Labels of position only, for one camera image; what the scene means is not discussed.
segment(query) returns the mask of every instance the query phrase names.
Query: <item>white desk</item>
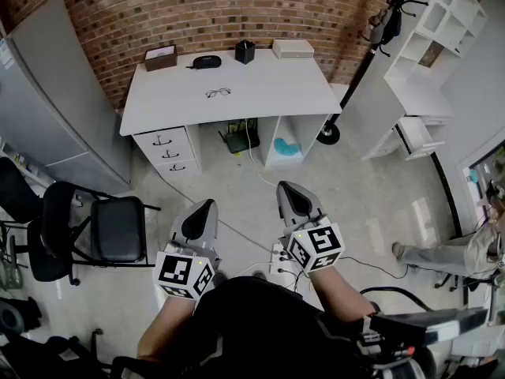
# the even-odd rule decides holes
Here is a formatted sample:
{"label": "white desk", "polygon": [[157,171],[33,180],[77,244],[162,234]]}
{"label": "white desk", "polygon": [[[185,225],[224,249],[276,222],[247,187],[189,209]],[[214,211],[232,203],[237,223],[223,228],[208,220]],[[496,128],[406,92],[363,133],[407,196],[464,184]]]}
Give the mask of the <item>white desk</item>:
{"label": "white desk", "polygon": [[[260,151],[265,167],[300,163],[309,152],[328,114],[342,109],[313,59],[278,60],[270,49],[257,50],[243,65],[234,51],[217,51],[217,69],[187,69],[204,54],[178,58],[178,65],[147,72],[138,65],[123,114],[121,135],[132,135],[165,179],[201,173],[198,124],[258,118]],[[207,98],[210,90],[231,94]],[[282,156],[274,139],[298,143],[299,156]]]}

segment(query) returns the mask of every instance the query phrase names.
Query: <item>gray cabinet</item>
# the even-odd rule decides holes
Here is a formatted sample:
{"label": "gray cabinet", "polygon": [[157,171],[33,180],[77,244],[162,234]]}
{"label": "gray cabinet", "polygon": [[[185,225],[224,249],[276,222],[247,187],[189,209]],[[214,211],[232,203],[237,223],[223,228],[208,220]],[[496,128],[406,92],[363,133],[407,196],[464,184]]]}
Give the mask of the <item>gray cabinet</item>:
{"label": "gray cabinet", "polygon": [[64,1],[50,0],[3,43],[0,136],[55,179],[126,191],[132,142],[118,133]]}

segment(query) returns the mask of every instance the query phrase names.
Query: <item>human arm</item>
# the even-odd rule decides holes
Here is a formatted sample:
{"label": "human arm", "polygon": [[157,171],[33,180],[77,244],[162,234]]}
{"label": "human arm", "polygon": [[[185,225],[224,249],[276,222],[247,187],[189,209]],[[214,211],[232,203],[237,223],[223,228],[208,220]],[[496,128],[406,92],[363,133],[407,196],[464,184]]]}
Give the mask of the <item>human arm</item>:
{"label": "human arm", "polygon": [[140,338],[137,357],[159,361],[166,347],[191,319],[195,305],[192,299],[169,296],[155,320]]}
{"label": "human arm", "polygon": [[312,285],[326,312],[340,321],[349,323],[375,313],[362,294],[351,287],[333,267],[309,273]]}

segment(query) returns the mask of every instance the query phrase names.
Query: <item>shoe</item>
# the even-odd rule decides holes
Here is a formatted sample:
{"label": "shoe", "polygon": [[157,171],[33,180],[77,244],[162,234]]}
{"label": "shoe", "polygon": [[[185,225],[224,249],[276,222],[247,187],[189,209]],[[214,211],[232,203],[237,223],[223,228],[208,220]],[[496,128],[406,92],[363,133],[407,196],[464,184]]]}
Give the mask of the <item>shoe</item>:
{"label": "shoe", "polygon": [[266,281],[267,280],[267,277],[265,276],[265,274],[261,271],[256,271],[252,274],[252,276],[256,277],[256,278],[259,278],[260,280],[263,280],[263,281]]}
{"label": "shoe", "polygon": [[214,278],[212,278],[212,283],[214,284],[214,287],[218,287],[223,283],[224,281],[228,280],[228,276],[222,271],[217,271],[217,273],[214,275]]}
{"label": "shoe", "polygon": [[391,247],[391,250],[393,251],[393,255],[399,261],[402,258],[403,253],[405,252],[405,246],[399,242],[394,242],[393,246]]}

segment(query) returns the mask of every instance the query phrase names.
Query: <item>drawer handle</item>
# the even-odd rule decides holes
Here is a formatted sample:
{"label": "drawer handle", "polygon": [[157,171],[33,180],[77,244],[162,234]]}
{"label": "drawer handle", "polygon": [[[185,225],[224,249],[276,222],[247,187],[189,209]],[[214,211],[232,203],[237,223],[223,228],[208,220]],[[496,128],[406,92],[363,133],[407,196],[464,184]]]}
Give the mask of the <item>drawer handle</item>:
{"label": "drawer handle", "polygon": [[184,170],[186,168],[186,166],[183,166],[182,168],[175,168],[175,164],[172,168],[169,168],[168,170],[169,171],[180,171],[180,170]]}
{"label": "drawer handle", "polygon": [[159,139],[161,137],[161,135],[157,135],[157,137],[158,137],[158,143],[153,143],[153,146],[161,146],[162,144],[172,143],[171,139],[169,139],[169,141],[167,143],[161,143],[161,140]]}
{"label": "drawer handle", "polygon": [[164,159],[171,159],[172,157],[177,157],[177,156],[179,156],[179,153],[178,153],[178,154],[176,154],[176,155],[171,156],[171,155],[170,155],[170,153],[168,152],[168,149],[167,149],[167,150],[166,150],[166,155],[163,155],[162,157],[163,157]]}

